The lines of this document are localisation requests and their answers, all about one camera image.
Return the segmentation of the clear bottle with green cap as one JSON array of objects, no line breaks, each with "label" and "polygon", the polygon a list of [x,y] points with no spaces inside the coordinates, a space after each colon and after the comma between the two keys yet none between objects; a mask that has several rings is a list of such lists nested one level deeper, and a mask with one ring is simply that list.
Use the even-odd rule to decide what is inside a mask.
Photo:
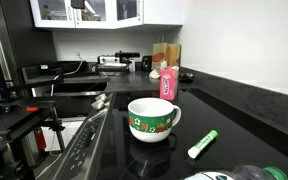
[{"label": "clear bottle with green cap", "polygon": [[202,171],[186,177],[184,180],[288,180],[288,177],[277,167],[260,168],[253,165],[241,165],[232,172]]}]

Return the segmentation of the white crumpled cloth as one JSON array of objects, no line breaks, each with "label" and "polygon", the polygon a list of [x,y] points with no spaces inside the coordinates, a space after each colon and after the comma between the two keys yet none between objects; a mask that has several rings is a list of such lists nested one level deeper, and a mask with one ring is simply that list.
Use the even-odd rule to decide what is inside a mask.
[{"label": "white crumpled cloth", "polygon": [[153,69],[150,73],[149,73],[149,77],[151,79],[159,79],[160,78],[160,71],[158,69]]}]

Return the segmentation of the brown paper bag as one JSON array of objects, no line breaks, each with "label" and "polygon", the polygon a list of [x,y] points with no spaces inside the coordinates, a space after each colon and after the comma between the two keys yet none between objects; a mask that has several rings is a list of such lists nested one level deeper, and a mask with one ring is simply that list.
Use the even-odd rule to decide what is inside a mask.
[{"label": "brown paper bag", "polygon": [[153,69],[159,68],[163,61],[165,61],[168,66],[179,66],[180,55],[180,44],[156,43],[152,49],[151,67]]}]

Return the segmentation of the silver black countertop appliance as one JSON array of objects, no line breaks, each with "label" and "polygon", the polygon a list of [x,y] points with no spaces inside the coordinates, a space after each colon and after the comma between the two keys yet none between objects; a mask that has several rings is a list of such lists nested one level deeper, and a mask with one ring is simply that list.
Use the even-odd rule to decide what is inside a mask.
[{"label": "silver black countertop appliance", "polygon": [[99,74],[114,76],[128,74],[135,71],[135,58],[139,52],[116,52],[114,55],[100,55],[97,57],[96,71]]}]

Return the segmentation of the green and white marker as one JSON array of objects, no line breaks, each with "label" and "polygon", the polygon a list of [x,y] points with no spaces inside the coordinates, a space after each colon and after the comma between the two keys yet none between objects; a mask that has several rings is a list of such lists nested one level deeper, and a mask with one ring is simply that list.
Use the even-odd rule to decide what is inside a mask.
[{"label": "green and white marker", "polygon": [[197,142],[187,151],[189,157],[192,159],[196,158],[201,153],[201,151],[217,136],[218,132],[216,130],[211,130],[207,135],[205,135],[199,142]]}]

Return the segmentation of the pink carton box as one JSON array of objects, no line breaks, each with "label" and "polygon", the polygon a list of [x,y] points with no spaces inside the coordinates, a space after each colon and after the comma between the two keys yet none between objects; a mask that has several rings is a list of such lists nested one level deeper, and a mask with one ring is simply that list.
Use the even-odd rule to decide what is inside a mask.
[{"label": "pink carton box", "polygon": [[178,66],[170,66],[161,71],[160,75],[160,97],[166,100],[173,100],[177,93]]}]

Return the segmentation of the white upper cabinets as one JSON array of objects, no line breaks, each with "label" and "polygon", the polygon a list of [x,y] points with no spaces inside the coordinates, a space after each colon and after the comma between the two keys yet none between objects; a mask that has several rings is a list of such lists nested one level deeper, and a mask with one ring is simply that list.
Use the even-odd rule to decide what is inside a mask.
[{"label": "white upper cabinets", "polygon": [[48,29],[168,29],[184,24],[181,0],[30,0],[34,24]]}]

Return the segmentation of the green and white mug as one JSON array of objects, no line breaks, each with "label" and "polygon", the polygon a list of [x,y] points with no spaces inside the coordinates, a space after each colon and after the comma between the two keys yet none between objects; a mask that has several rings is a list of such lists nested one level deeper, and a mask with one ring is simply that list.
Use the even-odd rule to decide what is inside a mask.
[{"label": "green and white mug", "polygon": [[128,104],[128,124],[132,135],[146,143],[166,139],[180,121],[182,110],[160,98],[139,98]]}]

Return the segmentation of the stove control panel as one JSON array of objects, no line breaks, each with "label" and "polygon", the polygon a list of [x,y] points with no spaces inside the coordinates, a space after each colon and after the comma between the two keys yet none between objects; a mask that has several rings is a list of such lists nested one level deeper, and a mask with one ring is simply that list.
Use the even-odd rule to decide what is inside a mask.
[{"label": "stove control panel", "polygon": [[60,161],[50,172],[49,180],[90,180],[95,154],[99,146],[113,94],[95,98],[90,114],[77,130]]}]

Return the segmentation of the small black box appliance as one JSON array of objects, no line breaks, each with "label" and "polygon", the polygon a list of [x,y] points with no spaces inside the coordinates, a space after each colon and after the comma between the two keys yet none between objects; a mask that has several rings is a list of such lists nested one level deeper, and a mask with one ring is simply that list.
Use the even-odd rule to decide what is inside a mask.
[{"label": "small black box appliance", "polygon": [[141,70],[145,72],[149,72],[151,70],[152,65],[152,57],[151,56],[143,56],[141,62]]}]

